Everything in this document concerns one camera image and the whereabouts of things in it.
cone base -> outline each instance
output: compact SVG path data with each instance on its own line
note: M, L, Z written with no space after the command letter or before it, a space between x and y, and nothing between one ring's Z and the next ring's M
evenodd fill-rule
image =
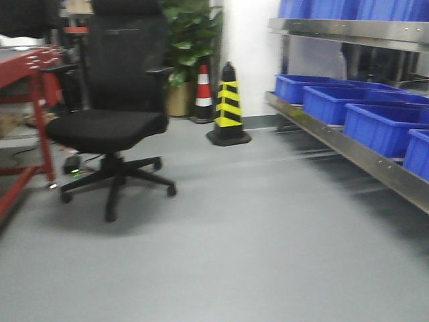
M215 118L211 117L209 119L199 119L199 118L197 118L197 116L192 116L189 118L189 120L191 122L196 123L196 124L207 124L207 123L212 123L215 120Z
M216 146L235 146L237 144L249 143L252 138L246 132L242 133L242 137L233 139L220 139L215 131L210 131L206 134L207 138Z

traffic cone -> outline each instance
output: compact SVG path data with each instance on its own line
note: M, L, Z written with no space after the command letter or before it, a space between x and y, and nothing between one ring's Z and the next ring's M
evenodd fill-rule
M240 95L235 70L227 62L222 70L221 85L218 93L214 130L207 133L208 139L217 146L244 144L252 139L243 131L241 120Z
M205 124L213 122L212 91L210 89L208 66L206 64L200 65L194 113L195 115L190 117L190 120L194 123Z

chair seat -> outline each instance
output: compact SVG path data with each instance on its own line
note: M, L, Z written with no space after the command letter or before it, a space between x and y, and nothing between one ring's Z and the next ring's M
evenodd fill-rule
M164 132L166 125L162 113L89 109L49 122L46 133L80 152L107 154L128 150L143 138Z

plant pot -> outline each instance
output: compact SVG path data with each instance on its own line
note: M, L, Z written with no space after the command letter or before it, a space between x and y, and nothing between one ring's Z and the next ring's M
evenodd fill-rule
M195 103L194 84L184 83L180 87L169 86L166 103L169 116L190 115Z

baseboard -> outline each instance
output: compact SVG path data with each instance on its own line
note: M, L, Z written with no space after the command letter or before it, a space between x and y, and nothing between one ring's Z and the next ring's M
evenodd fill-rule
M261 115L243 117L245 129L261 129L265 127L275 127L277 115Z

